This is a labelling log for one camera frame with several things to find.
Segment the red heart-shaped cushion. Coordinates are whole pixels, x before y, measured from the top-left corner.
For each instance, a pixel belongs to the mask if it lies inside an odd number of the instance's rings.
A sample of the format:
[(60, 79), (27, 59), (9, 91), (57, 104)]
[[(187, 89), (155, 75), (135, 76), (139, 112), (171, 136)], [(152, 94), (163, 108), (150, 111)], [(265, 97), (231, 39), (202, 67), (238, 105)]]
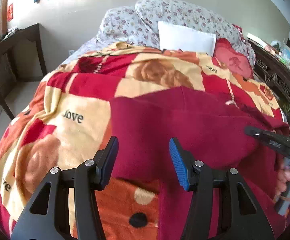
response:
[(231, 72), (239, 74), (244, 78), (253, 78), (253, 70), (248, 58), (244, 54), (235, 51), (227, 39), (217, 39), (214, 57)]

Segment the red paper wall decoration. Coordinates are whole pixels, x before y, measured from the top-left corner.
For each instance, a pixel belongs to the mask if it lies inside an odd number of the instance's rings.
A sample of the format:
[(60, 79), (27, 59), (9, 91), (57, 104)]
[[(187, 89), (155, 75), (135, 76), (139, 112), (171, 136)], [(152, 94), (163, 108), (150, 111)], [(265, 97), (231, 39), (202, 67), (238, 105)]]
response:
[(8, 5), (8, 7), (7, 7), (6, 16), (7, 16), (8, 22), (10, 22), (14, 18), (13, 4), (12, 3), (10, 5)]

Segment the dark carved wooden headboard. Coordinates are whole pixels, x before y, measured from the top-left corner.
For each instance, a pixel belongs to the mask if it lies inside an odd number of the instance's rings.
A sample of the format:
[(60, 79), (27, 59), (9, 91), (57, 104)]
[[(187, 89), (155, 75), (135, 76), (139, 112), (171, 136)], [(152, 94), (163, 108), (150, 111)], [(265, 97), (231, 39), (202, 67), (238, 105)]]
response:
[(260, 47), (256, 42), (248, 40), (255, 52), (255, 73), (274, 92), (278, 104), (285, 115), (290, 115), (290, 69), (274, 55)]

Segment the white square pillow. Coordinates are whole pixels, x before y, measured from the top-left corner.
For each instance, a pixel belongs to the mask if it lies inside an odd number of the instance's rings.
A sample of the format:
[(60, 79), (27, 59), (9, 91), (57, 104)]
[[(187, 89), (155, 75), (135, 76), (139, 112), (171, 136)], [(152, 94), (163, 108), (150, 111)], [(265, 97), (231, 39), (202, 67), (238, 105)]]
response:
[(213, 56), (216, 45), (216, 34), (204, 33), (189, 27), (158, 22), (161, 50), (182, 50), (206, 53)]

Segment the dark red fleece garment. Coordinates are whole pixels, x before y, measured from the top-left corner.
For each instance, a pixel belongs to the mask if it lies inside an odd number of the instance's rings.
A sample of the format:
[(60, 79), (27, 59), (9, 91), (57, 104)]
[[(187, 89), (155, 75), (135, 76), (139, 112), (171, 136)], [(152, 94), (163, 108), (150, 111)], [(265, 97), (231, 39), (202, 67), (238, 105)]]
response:
[(182, 148), (209, 167), (234, 167), (244, 177), (264, 210), (275, 236), (286, 220), (274, 210), (276, 153), (247, 136), (246, 126), (289, 135), (280, 116), (235, 106), (223, 93), (175, 87), (136, 98), (110, 100), (112, 134), (119, 140), (113, 177), (160, 182), (158, 239), (179, 239), (191, 194), (180, 186), (169, 154), (176, 137)]

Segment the clutter on headboard shelf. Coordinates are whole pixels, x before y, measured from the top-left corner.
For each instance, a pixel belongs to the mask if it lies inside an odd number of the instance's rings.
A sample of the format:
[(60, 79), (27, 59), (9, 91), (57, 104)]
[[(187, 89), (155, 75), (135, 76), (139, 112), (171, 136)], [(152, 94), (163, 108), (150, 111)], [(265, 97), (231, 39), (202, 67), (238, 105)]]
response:
[(290, 70), (290, 48), (288, 46), (281, 46), (280, 42), (272, 41), (271, 44), (267, 43), (264, 49), (277, 57)]

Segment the red orange love blanket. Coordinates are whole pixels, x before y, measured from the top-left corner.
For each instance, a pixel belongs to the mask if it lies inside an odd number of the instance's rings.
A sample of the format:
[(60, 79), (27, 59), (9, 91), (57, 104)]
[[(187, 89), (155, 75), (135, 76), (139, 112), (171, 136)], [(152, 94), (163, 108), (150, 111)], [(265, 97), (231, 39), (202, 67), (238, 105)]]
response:
[[(104, 148), (112, 134), (110, 100), (175, 87), (223, 93), (275, 118), (271, 89), (231, 72), (214, 56), (117, 42), (47, 74), (29, 105), (0, 141), (0, 229), (11, 233), (26, 203), (52, 167), (77, 167)], [(160, 182), (111, 177), (97, 192), (107, 239), (158, 239)]]

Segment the dark wooden side table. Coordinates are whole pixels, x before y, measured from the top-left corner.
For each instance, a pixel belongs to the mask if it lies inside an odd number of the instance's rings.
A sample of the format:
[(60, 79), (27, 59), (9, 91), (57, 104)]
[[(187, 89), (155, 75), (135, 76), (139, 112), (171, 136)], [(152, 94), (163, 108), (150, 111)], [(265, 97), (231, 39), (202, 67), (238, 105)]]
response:
[[(10, 37), (8, 37), (0, 42), (0, 62), (1, 62), (2, 56), (6, 55), (8, 60), (9, 60), (12, 72), (16, 77), (16, 81), (33, 82), (33, 81), (38, 80), (35, 77), (31, 77), (28, 79), (20, 78), (19, 74), (17, 72), (17, 66), (16, 66), (14, 56), (12, 54), (12, 49), (24, 40), (28, 40), (28, 41), (34, 42), (36, 44), (36, 51), (37, 51), (38, 60), (40, 63), (42, 75), (43, 76), (47, 75), (47, 68), (46, 68), (46, 64), (45, 64), (45, 60), (44, 60), (42, 43), (41, 43), (40, 26), (41, 25), (39, 23), (33, 24), (25, 29), (21, 29), (21, 30), (17, 31), (14, 35), (11, 35)], [(13, 115), (9, 106), (7, 105), (7, 103), (5, 101), (5, 97), (2, 96), (1, 92), (0, 92), (0, 105), (4, 109), (7, 116), (11, 120), (13, 120), (15, 118), (15, 116)]]

